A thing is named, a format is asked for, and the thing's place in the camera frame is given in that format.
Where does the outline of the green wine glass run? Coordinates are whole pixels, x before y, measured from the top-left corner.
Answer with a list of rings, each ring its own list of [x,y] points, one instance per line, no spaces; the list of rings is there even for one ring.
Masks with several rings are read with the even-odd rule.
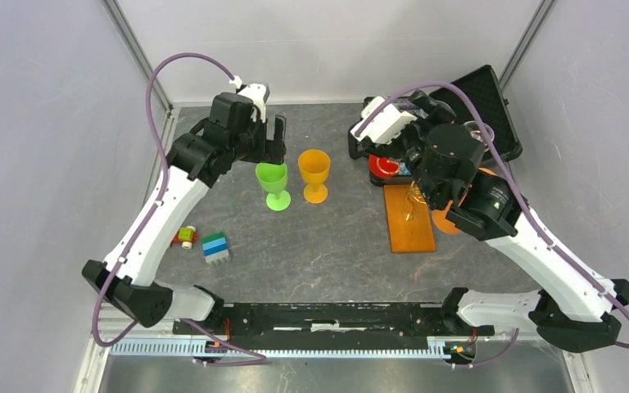
[[[256,165],[256,177],[261,188],[267,193],[266,205],[273,211],[286,210],[291,203],[291,196],[286,190],[288,170],[286,164],[275,165],[259,163]]]

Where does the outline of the red wine glass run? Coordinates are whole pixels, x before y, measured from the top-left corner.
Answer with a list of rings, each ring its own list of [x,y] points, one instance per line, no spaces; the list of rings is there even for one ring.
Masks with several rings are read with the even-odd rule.
[[[400,164],[394,160],[369,155],[369,171],[379,178],[393,178],[400,172]]]

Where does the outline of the yellow wine glass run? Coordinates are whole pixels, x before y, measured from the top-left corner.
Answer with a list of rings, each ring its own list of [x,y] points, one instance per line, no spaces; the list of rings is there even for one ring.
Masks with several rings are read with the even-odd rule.
[[[324,202],[328,197],[325,185],[331,168],[331,160],[325,151],[309,149],[298,157],[298,168],[305,182],[303,197],[311,204]]]

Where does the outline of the orange wine glass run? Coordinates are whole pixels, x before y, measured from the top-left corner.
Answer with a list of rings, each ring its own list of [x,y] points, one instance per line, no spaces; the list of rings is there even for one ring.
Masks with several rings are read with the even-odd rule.
[[[470,180],[444,176],[428,198],[433,220],[444,233],[467,233],[478,240],[496,234],[504,202],[501,182],[490,169],[480,168]]]

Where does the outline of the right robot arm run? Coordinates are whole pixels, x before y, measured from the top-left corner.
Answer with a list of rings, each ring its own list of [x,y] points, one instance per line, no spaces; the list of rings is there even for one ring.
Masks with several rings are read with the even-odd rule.
[[[533,331],[573,353],[619,346],[622,321],[629,320],[629,281],[587,266],[538,218],[510,175],[480,169],[483,153],[493,148],[485,125],[474,137],[421,88],[410,101],[423,116],[406,115],[396,142],[428,208],[507,256],[539,285],[512,294],[455,288],[440,312],[442,327],[451,334],[485,326]]]

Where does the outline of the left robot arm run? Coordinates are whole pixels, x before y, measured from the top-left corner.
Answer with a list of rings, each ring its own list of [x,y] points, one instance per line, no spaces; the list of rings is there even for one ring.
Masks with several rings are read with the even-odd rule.
[[[268,138],[268,96],[264,84],[217,95],[208,117],[172,143],[166,157],[169,173],[159,178],[122,240],[103,260],[83,266],[91,287],[141,326],[190,318],[204,333],[223,327],[224,311],[208,291],[162,284],[156,272],[188,214],[235,162],[283,163],[285,118],[276,117],[274,136]]]

